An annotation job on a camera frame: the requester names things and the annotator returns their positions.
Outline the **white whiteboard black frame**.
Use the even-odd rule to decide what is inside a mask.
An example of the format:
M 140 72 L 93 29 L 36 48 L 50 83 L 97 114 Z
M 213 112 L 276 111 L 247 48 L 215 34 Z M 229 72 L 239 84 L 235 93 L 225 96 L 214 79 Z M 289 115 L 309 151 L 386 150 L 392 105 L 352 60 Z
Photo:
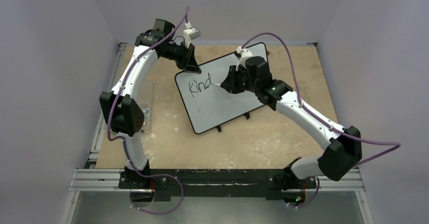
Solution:
M 238 59 L 233 52 L 200 65 L 201 73 L 179 72 L 175 83 L 195 134 L 199 135 L 263 106 L 255 94 L 230 94 L 218 83 Z

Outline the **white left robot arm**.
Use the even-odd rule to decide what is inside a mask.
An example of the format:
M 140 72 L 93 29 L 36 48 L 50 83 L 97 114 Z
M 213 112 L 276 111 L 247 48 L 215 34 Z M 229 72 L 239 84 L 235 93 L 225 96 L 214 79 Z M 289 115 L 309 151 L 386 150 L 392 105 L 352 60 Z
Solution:
M 180 44 L 174 42 L 178 26 L 156 19 L 152 29 L 140 33 L 130 62 L 116 85 L 108 92 L 102 92 L 99 101 L 109 141 L 122 143 L 126 163 L 120 172 L 119 188 L 142 189 L 154 186 L 157 178 L 166 179 L 164 174 L 150 173 L 149 161 L 145 155 L 140 131 L 145 115 L 137 97 L 149 71 L 160 58 L 172 60 L 184 72 L 201 73 L 196 62 L 193 39 L 201 36 L 200 31 L 185 21 Z

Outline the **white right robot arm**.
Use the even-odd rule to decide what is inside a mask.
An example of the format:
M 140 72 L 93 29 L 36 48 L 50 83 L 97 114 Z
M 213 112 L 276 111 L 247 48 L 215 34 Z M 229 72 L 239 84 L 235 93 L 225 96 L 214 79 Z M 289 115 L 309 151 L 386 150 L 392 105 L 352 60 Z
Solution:
M 219 86 L 231 94 L 252 92 L 263 104 L 288 117 L 305 130 L 324 151 L 320 157 L 298 158 L 286 167 L 285 183 L 296 187 L 305 178 L 325 176 L 340 180 L 362 159 L 361 133 L 345 128 L 305 103 L 287 83 L 274 79 L 268 62 L 260 56 L 230 66 Z

